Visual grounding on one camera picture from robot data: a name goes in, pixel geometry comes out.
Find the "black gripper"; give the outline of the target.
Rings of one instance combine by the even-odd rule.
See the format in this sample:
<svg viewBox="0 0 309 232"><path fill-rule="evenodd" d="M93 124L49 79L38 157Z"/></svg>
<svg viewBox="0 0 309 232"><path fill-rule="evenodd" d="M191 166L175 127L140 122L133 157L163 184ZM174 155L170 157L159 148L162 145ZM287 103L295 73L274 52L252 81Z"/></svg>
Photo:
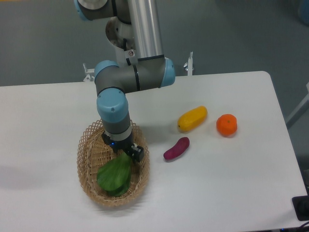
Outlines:
<svg viewBox="0 0 309 232"><path fill-rule="evenodd" d="M133 143L133 132L131 132L126 139L121 141L112 140L106 132L104 132L101 137L104 143L110 146L115 153L118 153L119 150L125 152L129 157L131 157L134 164L137 164L138 161L143 160L144 148Z"/></svg>

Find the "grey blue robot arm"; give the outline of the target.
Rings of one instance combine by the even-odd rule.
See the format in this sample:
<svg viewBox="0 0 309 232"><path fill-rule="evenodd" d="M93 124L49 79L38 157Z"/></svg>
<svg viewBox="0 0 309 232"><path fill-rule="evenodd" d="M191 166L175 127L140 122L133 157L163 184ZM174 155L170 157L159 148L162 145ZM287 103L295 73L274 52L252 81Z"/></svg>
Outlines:
<svg viewBox="0 0 309 232"><path fill-rule="evenodd" d="M154 0L77 0L83 20L108 18L114 45L123 50L124 66L105 60L94 69L97 110L103 123L102 139L113 151L122 150L142 161L143 147L133 141L127 93L170 86L175 81L172 60L164 56Z"/></svg>

